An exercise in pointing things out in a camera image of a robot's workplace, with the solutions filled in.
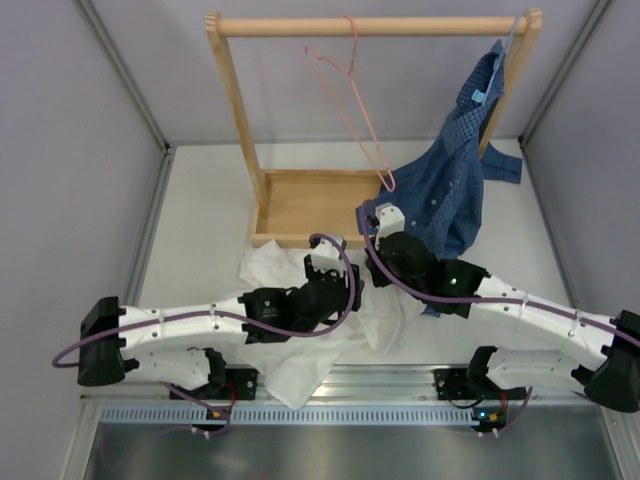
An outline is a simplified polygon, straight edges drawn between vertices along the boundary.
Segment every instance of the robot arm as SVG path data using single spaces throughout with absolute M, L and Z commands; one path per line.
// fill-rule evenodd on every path
M 341 237 L 332 237 L 344 249 Z M 80 348 L 78 384 L 104 386 L 127 378 L 161 381 L 194 390 L 224 385 L 225 347 L 285 342 L 290 335 L 274 333 L 233 316 L 288 332 L 313 332 L 331 317 L 343 314 L 350 288 L 351 310 L 360 307 L 362 282 L 352 266 L 355 285 L 348 285 L 340 251 L 319 240 L 304 259 L 307 283 L 300 288 L 258 288 L 235 298 L 197 306 L 145 309 L 121 307 L 117 297 L 101 299 L 82 322 L 81 339 L 119 328 L 117 335 Z M 140 323 L 148 325 L 140 328 Z
M 549 347 L 543 351 L 480 347 L 469 363 L 469 380 L 489 381 L 502 390 L 569 389 L 614 410 L 638 411 L 640 351 L 614 332 L 640 339 L 640 316 L 623 311 L 612 319 L 579 312 L 529 295 L 477 265 L 438 260 L 420 240 L 404 232 L 404 216 L 393 205 L 377 207 L 369 222 L 378 227 L 375 260 L 369 251 L 366 262 L 376 287 L 391 284 L 390 273 L 437 312 L 500 325 Z

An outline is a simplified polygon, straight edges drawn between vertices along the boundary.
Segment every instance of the wooden rod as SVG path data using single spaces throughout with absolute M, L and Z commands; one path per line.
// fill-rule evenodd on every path
M 210 21 L 213 22 L 214 28 L 209 28 Z M 247 164 L 251 183 L 256 194 L 258 211 L 260 215 L 264 216 L 267 213 L 269 202 L 266 180 L 264 173 L 260 169 L 260 163 L 258 162 L 256 146 L 253 142 L 253 136 L 251 135 L 249 119 L 247 118 L 247 111 L 244 108 L 244 101 L 242 100 L 240 84 L 238 83 L 236 68 L 233 65 L 229 43 L 225 37 L 218 34 L 218 29 L 215 28 L 218 22 L 220 22 L 219 13 L 213 14 L 213 17 L 211 17 L 211 14 L 207 16 L 207 35 L 213 54 L 216 57 L 218 71 L 224 83 L 224 88 L 227 91 L 229 103 L 231 104 L 233 118 L 236 122 L 238 136 L 240 137 L 240 147 L 242 148 L 244 161 Z
M 498 100 L 496 107 L 493 109 L 491 118 L 480 140 L 480 156 L 484 154 L 489 140 L 491 140 L 493 132 L 498 126 L 500 117 L 527 63 L 527 58 L 529 58 L 529 54 L 536 43 L 536 38 L 538 38 L 538 33 L 542 28 L 542 11 L 537 8 L 528 9 L 524 14 L 523 20 L 526 21 L 526 30 L 522 36 L 513 39 L 504 59 L 504 95 Z
M 358 35 L 394 36 L 506 36 L 516 17 L 380 17 L 354 18 Z M 346 18 L 226 18 L 217 12 L 206 17 L 207 31 L 221 37 L 350 37 Z M 516 30 L 524 34 L 526 19 Z

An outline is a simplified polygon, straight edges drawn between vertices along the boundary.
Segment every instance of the wooden rack frame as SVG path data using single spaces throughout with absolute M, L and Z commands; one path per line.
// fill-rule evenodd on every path
M 515 17 L 355 18 L 358 35 L 367 36 L 507 36 Z M 504 95 L 498 101 L 480 141 L 484 152 L 520 77 L 542 27 L 542 12 L 528 9 L 520 19 L 504 61 Z M 353 35 L 346 18 L 223 19 L 212 12 L 206 30 L 218 64 L 240 138 L 256 209 L 251 243 L 276 240 L 281 247 L 306 248 L 311 233 L 345 237 L 350 248 L 361 248 L 355 208 L 378 195 L 380 180 L 368 170 L 263 170 L 244 108 L 228 38 L 346 37 Z

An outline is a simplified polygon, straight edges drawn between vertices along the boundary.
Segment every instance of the gray wall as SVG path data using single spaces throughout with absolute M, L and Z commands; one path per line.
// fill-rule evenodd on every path
M 541 7 L 538 44 L 498 126 L 522 133 L 595 0 L 93 0 L 170 141 L 235 140 L 236 131 L 204 31 L 205 14 L 227 17 L 517 15 Z M 382 137 L 435 137 L 458 90 L 495 39 L 366 38 L 360 90 Z M 233 39 L 254 134 L 262 139 L 350 138 L 307 65 L 303 47 L 348 61 L 350 39 Z M 366 132 L 349 82 L 327 71 Z
M 572 293 L 640 312 L 640 3 L 610 7 L 527 148 Z
M 122 293 L 159 168 L 69 0 L 0 2 L 0 478 L 56 474 L 78 409 L 57 351 Z

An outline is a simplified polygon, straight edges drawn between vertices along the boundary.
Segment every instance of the crumpled white fabric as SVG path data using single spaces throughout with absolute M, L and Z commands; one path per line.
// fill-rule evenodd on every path
M 309 250 L 283 250 L 275 241 L 245 255 L 240 279 L 257 287 L 300 287 L 306 281 L 304 257 Z M 364 252 L 349 252 L 365 281 L 362 304 L 333 332 L 314 338 L 293 337 L 283 343 L 237 347 L 243 361 L 265 377 L 267 391 L 289 408 L 302 407 L 347 351 L 372 348 L 386 353 L 400 339 L 408 321 L 417 318 L 424 305 L 395 287 L 373 288 L 364 265 Z M 320 325 L 318 330 L 327 328 Z

